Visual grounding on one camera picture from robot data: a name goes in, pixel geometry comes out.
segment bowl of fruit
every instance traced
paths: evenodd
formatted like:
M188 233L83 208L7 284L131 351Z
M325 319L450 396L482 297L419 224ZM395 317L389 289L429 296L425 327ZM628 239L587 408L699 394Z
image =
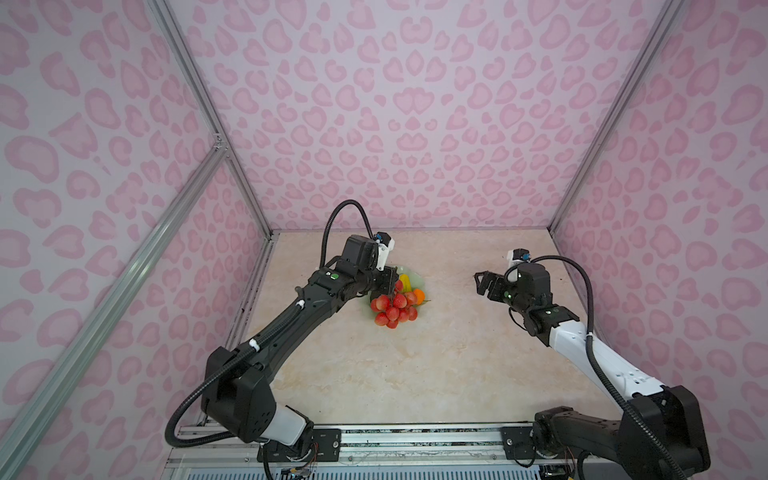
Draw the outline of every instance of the bowl of fruit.
M370 298L371 310L376 314L376 318L373 320L376 325L395 329L400 323L412 322L419 317L419 311L416 307L428 300L425 299L424 290L413 287L411 284L412 276L418 278L413 273L411 275L400 274L395 282L395 291L392 295L379 295Z

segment pink patterned wall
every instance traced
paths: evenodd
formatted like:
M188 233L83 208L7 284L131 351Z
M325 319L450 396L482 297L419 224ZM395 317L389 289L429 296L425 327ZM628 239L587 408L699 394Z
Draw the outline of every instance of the pink patterned wall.
M612 346L696 393L711 480L768 470L766 25L692 2L556 235Z
M0 435L212 144L148 13L0 5Z
M171 3L271 226L316 229L549 224L663 2Z
M154 478L165 422L223 343L262 242L222 165L20 478Z

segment bunch of grapes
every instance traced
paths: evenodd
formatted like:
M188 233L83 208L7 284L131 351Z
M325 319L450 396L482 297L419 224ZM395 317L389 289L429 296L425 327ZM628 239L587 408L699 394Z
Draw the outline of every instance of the bunch of grapes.
M402 281L397 280L395 295L392 299L387 295L381 295L371 300L371 310L377 313L374 320L376 325L386 325L395 329L398 323L412 322L419 316L416 306L424 302L424 292L418 288L413 289L412 292L403 292L403 287Z

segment diagonal metal bar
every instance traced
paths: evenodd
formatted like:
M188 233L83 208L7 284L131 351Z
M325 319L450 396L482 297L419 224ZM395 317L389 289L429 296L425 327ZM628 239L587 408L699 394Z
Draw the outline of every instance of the diagonal metal bar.
M154 13L154 17L157 20L157 26L165 35L179 67L192 89L192 94L200 105L200 110L203 113L208 126L222 147L232 150L231 158L227 161L230 163L235 174L238 188L240 188L240 191L247 201L248 207L257 219L259 228L262 230L265 237L271 237L272 229L270 229L270 225L266 221L264 212L261 210L256 192L253 191L253 187L246 177L242 162L232 148L232 142L227 135L227 129L224 128L221 118L219 118L219 114L216 112L214 102L203 81L203 75L200 73L200 69L197 67L197 63L187 46L187 42L184 40L184 33L179 26L174 10L170 7L167 0L147 0L147 3L149 4L150 10Z
M568 215L568 211L576 201L576 197L581 190L581 187L584 185L584 182L586 182L589 172L598 162L603 147L605 146L605 142L616 129L616 126L621 119L621 115L627 110L627 107L629 107L630 100L634 96L635 91L639 88L640 83L643 81L645 74L650 69L654 60L661 52L664 43L669 38L672 27L675 25L675 21L678 18L681 18L682 15L680 15L680 13L683 11L686 4L687 0L667 0L661 7L661 12L659 13L659 16L656 17L656 21L651 27L650 33L640 49L640 53L637 54L632 67L627 73L627 78L621 85L621 89L619 89L614 103L611 104L611 108L608 110L605 120L594 136L594 140L587 149L587 153L584 155L584 160L581 162L581 166L574 175L571 183L568 185L568 189L563 196L563 201L554 212L552 222L549 224L550 232L556 232L562 225L566 215Z
M226 155L227 152L221 147L214 147L208 153L35 395L19 412L0 445L0 480L16 478L24 468Z

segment heart pattern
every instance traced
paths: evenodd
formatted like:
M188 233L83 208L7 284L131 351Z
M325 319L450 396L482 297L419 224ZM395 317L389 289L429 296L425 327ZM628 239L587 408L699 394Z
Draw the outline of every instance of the heart pattern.
M7 2L0 18L2 436L213 138L142 0ZM23 478L154 477L169 402L202 376L262 242L226 167L193 213L204 226L182 226ZM204 267L216 274L193 293ZM179 315L194 334L171 329Z
M662 4L318 3L171 2L276 229L549 224Z
M555 234L609 343L696 393L712 480L768 468L766 22L691 2Z

